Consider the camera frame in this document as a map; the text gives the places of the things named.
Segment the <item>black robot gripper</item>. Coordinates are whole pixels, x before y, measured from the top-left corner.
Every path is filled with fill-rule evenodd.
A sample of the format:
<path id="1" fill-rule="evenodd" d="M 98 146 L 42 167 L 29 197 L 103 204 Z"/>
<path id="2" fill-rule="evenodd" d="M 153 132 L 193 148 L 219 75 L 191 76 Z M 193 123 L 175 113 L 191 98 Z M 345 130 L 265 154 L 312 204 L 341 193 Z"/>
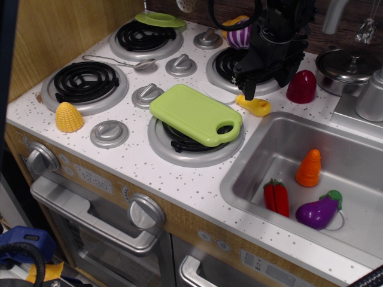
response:
<path id="1" fill-rule="evenodd" d="M 292 80 L 303 60 L 311 33 L 308 25 L 316 13 L 315 1 L 266 1 L 266 8 L 252 24 L 248 50 L 255 51 L 265 65 L 282 66 L 273 73 L 280 87 Z M 255 77 L 239 77 L 238 88 L 245 100 L 254 99 L 256 87 Z"/>

